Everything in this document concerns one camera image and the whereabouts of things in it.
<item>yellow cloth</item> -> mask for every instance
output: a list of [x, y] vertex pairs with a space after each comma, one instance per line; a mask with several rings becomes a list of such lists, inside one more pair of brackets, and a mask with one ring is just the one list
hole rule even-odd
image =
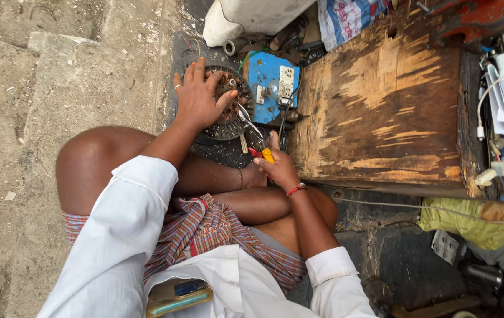
[[[424, 198], [423, 206], [436, 206], [485, 220], [504, 220], [504, 204], [459, 199]], [[436, 209], [421, 208], [419, 226], [423, 231], [444, 230], [460, 234], [482, 249], [504, 245], [504, 224], [495, 224]]]

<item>checkered lungi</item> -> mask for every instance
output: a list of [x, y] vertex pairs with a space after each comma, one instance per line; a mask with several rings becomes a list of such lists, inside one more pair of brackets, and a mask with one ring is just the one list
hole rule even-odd
[[[209, 194], [189, 201], [179, 199], [179, 203], [183, 212], [164, 217], [156, 249], [144, 266], [144, 283], [173, 264], [228, 244], [240, 245], [266, 267], [285, 295], [307, 273], [302, 258], [263, 245], [240, 223], [230, 206], [214, 201]], [[63, 215], [67, 239], [73, 245], [89, 217], [66, 212]]]

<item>shirt sleeve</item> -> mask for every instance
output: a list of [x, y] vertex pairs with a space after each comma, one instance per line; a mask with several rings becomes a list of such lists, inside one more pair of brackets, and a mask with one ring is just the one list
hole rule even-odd
[[112, 171], [38, 317], [143, 317], [143, 275], [177, 183], [167, 161], [139, 155]]
[[344, 247], [319, 253], [306, 265], [313, 286], [312, 311], [322, 318], [375, 317]]

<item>right hand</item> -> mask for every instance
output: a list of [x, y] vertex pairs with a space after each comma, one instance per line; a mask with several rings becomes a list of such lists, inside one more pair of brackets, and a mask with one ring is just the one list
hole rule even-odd
[[270, 163], [263, 158], [254, 158], [254, 163], [269, 173], [273, 181], [285, 192], [289, 192], [301, 182], [295, 170], [295, 165], [293, 165], [293, 160], [291, 156], [280, 151], [279, 136], [275, 131], [270, 132], [267, 143], [275, 162]]

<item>light bulb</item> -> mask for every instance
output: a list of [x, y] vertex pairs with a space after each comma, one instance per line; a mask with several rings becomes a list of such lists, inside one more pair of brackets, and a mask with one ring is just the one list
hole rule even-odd
[[280, 81], [271, 80], [268, 85], [265, 86], [264, 90], [262, 90], [262, 97], [270, 97], [277, 99], [280, 92]]

